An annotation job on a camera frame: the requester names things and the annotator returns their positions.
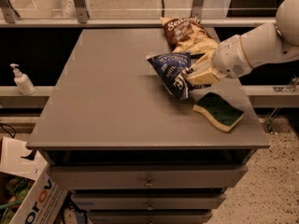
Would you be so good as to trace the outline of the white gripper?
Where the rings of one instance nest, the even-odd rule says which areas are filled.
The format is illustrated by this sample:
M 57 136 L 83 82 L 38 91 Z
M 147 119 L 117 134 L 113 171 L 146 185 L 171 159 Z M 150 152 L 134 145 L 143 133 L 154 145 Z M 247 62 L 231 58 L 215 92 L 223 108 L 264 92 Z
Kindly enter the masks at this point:
M 222 41 L 215 52 L 205 53 L 192 65 L 192 69 L 184 72 L 183 76 L 195 86 L 218 83 L 225 77 L 243 77 L 251 71 L 252 67 L 245 56 L 241 36 L 234 35 Z

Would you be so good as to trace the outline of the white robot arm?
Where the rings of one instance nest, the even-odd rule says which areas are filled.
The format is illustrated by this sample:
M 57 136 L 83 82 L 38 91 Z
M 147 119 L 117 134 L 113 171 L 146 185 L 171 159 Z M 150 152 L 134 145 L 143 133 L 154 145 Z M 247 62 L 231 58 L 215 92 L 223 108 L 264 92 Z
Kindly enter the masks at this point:
M 213 53 L 194 63 L 184 77 L 192 85 L 213 84 L 225 77 L 243 77 L 264 64 L 298 60 L 299 0 L 284 0 L 275 22 L 222 41 Z

